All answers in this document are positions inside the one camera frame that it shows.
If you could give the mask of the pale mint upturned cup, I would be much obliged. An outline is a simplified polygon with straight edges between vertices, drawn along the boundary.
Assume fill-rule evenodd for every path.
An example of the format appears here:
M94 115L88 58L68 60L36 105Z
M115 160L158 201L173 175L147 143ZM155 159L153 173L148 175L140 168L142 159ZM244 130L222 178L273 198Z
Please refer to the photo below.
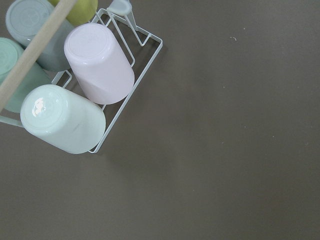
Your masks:
M99 106L53 84L39 86L25 97L20 119L30 134L71 154L91 150L106 128Z

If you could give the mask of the pink upturned cup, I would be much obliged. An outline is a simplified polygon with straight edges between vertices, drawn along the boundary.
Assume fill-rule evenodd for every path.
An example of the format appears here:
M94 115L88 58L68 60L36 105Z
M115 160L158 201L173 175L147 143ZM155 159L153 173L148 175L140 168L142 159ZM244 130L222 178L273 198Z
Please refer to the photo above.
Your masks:
M73 29L64 54L85 96L100 105L124 99L133 89L134 71L113 32L98 23Z

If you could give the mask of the grey blue upturned cup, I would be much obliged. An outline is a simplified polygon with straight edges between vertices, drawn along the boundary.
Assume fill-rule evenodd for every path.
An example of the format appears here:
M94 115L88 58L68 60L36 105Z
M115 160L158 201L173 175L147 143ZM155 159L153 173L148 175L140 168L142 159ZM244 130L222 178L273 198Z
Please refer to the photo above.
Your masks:
M5 24L10 35L23 47L27 47L53 12L54 6L47 0L16 0L8 8ZM70 69L64 44L73 25L64 20L37 59L45 70L61 72Z

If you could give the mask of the yellow green upturned cup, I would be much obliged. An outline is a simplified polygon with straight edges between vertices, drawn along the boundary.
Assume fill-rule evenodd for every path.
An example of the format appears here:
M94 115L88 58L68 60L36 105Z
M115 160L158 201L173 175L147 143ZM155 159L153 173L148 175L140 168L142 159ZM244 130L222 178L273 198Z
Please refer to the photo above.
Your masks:
M66 20L75 27L80 26L93 18L97 8L97 0L78 0L66 16Z

